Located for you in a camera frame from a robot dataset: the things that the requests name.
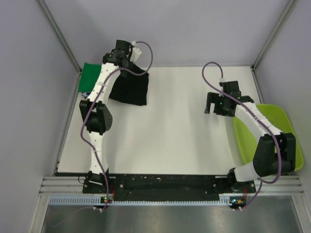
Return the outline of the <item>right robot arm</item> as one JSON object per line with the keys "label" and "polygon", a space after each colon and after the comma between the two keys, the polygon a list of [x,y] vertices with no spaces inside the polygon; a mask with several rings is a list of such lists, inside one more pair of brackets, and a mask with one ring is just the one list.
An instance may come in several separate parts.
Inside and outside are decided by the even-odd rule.
{"label": "right robot arm", "polygon": [[293,172],[296,162],[294,134],[285,133],[274,126],[250,96],[242,95],[237,81],[220,82],[219,85],[219,93],[208,92],[205,113],[210,113],[213,104],[216,115],[236,117],[257,142],[252,160],[229,170],[226,183],[228,189],[238,192],[245,182]]}

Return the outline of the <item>black t-shirt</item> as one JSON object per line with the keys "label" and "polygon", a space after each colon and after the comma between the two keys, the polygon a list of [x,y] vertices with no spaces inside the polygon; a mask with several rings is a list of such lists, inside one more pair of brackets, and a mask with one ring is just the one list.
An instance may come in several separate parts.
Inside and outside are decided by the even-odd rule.
{"label": "black t-shirt", "polygon": [[136,76],[125,72],[126,77],[119,76],[109,95],[109,99],[136,106],[147,105],[149,73]]}

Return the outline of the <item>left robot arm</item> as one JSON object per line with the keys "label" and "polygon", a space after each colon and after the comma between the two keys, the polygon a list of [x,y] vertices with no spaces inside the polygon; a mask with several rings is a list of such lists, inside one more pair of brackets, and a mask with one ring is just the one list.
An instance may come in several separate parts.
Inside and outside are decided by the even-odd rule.
{"label": "left robot arm", "polygon": [[136,42],[117,40],[115,48],[104,55],[95,85],[87,99],[80,101],[79,108],[83,120],[80,136],[91,148],[91,165],[86,184],[92,184],[99,192],[108,192],[110,180],[108,164],[102,158],[105,132],[109,131],[113,117],[107,108],[107,100],[116,79],[124,69],[131,69],[141,50]]}

